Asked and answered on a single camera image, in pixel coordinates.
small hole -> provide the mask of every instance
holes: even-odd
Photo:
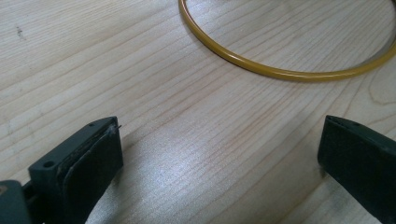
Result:
[[[46,163],[44,163],[44,167],[46,168],[50,168],[51,166],[55,165],[55,162],[53,161],[47,161]]]
[[[3,193],[5,193],[7,191],[7,186],[0,186],[0,195],[2,195]]]

wooden table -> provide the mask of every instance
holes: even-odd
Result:
[[[362,63],[394,35],[389,0],[189,0],[214,39],[299,71]],[[119,118],[125,166],[88,223],[377,223],[317,162],[324,117],[396,139],[396,59],[299,83],[227,63],[172,1],[0,2],[0,177],[86,123]]]

black tool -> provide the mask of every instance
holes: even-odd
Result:
[[[122,165],[117,118],[92,122],[32,164],[23,187],[0,182],[0,223],[85,223]]]
[[[379,221],[396,223],[396,142],[357,122],[327,116],[318,162]]]

circular loop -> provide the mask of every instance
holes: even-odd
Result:
[[[247,69],[250,72],[257,73],[259,75],[263,75],[266,77],[274,77],[274,78],[279,78],[279,79],[285,79],[285,80],[293,80],[293,81],[333,81],[333,80],[339,80],[339,79],[344,79],[348,77],[355,77],[358,75],[361,75],[363,73],[366,73],[368,71],[371,71],[378,66],[381,66],[382,64],[386,63],[388,60],[390,60],[395,54],[396,54],[396,40],[393,40],[393,43],[389,47],[389,50],[379,56],[378,58],[368,62],[364,63],[360,66],[357,67],[352,67],[348,68],[345,70],[340,70],[340,71],[334,71],[334,72],[319,72],[319,73],[314,73],[314,72],[298,72],[298,71],[290,71],[290,70],[285,70],[285,69],[280,69],[280,68],[275,68],[275,67],[270,67],[267,65],[263,65],[261,63],[256,63],[253,62],[247,58],[244,58],[241,55],[238,55],[220,44],[218,44],[216,41],[214,41],[212,38],[210,38],[199,26],[198,24],[194,21],[192,18],[186,4],[186,0],[178,0],[178,6],[180,9],[180,13],[184,19],[184,21],[187,23],[191,31],[195,34],[195,36],[204,44],[206,45],[209,49],[211,49],[213,52],[218,54],[221,58],[229,61],[230,63],[234,63],[242,68]]]

black clamp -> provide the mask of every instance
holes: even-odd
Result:
[[[92,122],[32,164],[23,187],[0,182],[0,223],[85,223],[122,165],[117,118]]]
[[[396,223],[396,142],[357,122],[328,116],[318,162],[382,223]]]

